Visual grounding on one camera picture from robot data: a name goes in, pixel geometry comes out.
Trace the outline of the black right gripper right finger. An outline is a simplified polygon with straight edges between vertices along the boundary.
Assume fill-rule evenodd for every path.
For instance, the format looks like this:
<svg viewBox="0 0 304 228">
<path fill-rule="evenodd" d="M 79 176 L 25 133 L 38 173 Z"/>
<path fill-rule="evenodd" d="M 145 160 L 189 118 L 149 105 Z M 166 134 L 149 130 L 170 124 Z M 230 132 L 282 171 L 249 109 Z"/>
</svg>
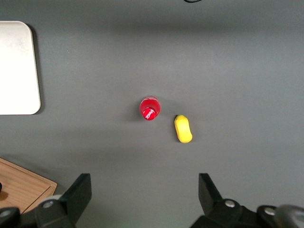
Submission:
<svg viewBox="0 0 304 228">
<path fill-rule="evenodd" d="M 192 228 L 257 228 L 257 214 L 232 199 L 224 199 L 207 173 L 199 174 L 199 201 L 204 214 Z"/>
</svg>

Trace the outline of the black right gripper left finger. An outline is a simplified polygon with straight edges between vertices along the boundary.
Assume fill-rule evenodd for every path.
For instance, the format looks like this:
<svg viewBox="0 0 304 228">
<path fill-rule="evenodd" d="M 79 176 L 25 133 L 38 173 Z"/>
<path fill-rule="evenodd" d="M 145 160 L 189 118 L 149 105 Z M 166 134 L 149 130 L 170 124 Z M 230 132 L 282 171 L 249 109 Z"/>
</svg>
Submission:
<svg viewBox="0 0 304 228">
<path fill-rule="evenodd" d="M 82 173 L 58 199 L 48 199 L 37 206 L 37 227 L 74 228 L 91 197 L 91 175 Z"/>
</svg>

